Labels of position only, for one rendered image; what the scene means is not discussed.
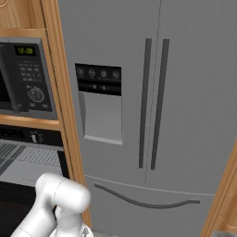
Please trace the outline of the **black oven knob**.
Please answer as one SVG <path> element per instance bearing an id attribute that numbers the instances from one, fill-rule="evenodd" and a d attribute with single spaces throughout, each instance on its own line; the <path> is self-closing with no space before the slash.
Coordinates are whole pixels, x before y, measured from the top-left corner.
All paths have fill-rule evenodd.
<path id="1" fill-rule="evenodd" d="M 42 143 L 44 141 L 42 134 L 40 134 L 38 131 L 31 131 L 30 136 L 34 143 Z"/>

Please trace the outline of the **wooden cupboard frame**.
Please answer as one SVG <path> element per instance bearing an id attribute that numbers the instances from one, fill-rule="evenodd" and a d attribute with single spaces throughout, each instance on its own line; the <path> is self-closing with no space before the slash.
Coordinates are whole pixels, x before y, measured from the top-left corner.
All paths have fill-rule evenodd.
<path id="1" fill-rule="evenodd" d="M 42 39 L 57 120 L 0 115 L 0 125 L 59 131 L 68 165 L 69 179 L 84 183 L 58 0 L 42 0 L 42 5 L 44 29 L 0 28 L 0 37 L 38 37 Z"/>

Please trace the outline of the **grey fridge door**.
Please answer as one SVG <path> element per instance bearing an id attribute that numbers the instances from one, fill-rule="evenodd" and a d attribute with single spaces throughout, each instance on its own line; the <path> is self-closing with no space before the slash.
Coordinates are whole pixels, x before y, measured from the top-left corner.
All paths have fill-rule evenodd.
<path id="1" fill-rule="evenodd" d="M 168 64 L 151 170 L 163 39 Z M 149 188 L 212 194 L 237 139 L 237 0 L 161 0 Z"/>
<path id="2" fill-rule="evenodd" d="M 142 185 L 160 0 L 58 0 L 86 176 Z M 143 168 L 139 140 L 145 39 L 152 39 Z"/>

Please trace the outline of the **wooden side panel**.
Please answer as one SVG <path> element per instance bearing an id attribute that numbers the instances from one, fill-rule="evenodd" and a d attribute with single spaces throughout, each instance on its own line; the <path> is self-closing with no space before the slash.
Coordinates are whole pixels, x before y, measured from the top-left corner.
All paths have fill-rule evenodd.
<path id="1" fill-rule="evenodd" d="M 231 150 L 200 237 L 211 237 L 214 231 L 237 234 L 237 140 Z"/>

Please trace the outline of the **wooden cupboard door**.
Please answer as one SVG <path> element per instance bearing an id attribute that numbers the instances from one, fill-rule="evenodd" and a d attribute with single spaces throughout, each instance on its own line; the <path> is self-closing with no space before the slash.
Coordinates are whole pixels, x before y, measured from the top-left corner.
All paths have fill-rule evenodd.
<path id="1" fill-rule="evenodd" d="M 0 0 L 0 28 L 44 29 L 42 0 Z"/>

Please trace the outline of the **black microwave dial knob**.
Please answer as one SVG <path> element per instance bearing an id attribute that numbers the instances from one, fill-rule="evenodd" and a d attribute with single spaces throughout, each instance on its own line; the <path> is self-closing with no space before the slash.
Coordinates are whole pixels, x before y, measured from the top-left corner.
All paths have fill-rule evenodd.
<path id="1" fill-rule="evenodd" d="M 33 87 L 29 90 L 29 97 L 33 102 L 41 103 L 44 100 L 44 93 L 41 89 Z"/>

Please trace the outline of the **grey fridge drawer front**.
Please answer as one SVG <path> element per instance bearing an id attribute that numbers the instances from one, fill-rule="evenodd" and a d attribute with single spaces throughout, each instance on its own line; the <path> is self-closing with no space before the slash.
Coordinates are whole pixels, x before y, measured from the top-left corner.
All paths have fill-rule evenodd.
<path id="1" fill-rule="evenodd" d="M 212 194 L 168 192 L 92 176 L 86 178 L 86 183 L 92 195 L 90 212 L 93 228 L 118 237 L 200 237 L 214 199 Z M 189 199 L 201 200 L 201 204 L 150 209 L 127 203 L 94 187 L 94 183 L 148 204 L 172 204 Z"/>

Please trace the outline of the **grey fridge right door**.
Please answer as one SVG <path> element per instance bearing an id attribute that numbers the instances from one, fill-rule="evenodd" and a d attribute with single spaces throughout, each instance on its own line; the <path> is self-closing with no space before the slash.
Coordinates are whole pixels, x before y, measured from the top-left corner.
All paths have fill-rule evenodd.
<path id="1" fill-rule="evenodd" d="M 163 39 L 168 64 L 151 170 Z M 237 139 L 237 0 L 161 0 L 149 188 L 212 194 Z"/>

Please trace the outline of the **black oven door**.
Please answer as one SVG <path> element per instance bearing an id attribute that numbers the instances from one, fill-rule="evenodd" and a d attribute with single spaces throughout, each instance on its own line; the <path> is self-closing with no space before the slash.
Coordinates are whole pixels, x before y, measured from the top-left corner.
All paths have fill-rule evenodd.
<path id="1" fill-rule="evenodd" d="M 35 189 L 0 181 L 0 237 L 10 237 L 31 210 Z"/>

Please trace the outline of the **grey black microwave oven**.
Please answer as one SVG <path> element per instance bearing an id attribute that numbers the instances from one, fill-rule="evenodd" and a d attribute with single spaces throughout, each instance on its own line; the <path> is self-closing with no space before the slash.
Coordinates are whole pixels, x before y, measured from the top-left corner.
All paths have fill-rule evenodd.
<path id="1" fill-rule="evenodd" d="M 43 41 L 38 37 L 0 37 L 0 44 L 5 44 L 15 70 L 13 79 L 18 94 L 19 113 L 12 110 L 6 85 L 0 70 L 0 115 L 28 117 L 33 119 L 57 120 L 56 106 Z M 33 102 L 29 90 L 41 89 L 44 100 Z"/>

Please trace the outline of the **grey fridge left door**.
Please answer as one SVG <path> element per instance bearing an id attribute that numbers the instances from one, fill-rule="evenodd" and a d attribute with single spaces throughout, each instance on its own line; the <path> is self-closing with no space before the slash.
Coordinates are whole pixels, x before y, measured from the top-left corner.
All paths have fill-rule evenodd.
<path id="1" fill-rule="evenodd" d="M 86 176 L 142 185 L 160 0 L 58 0 Z M 145 39 L 152 39 L 143 168 L 139 140 Z"/>

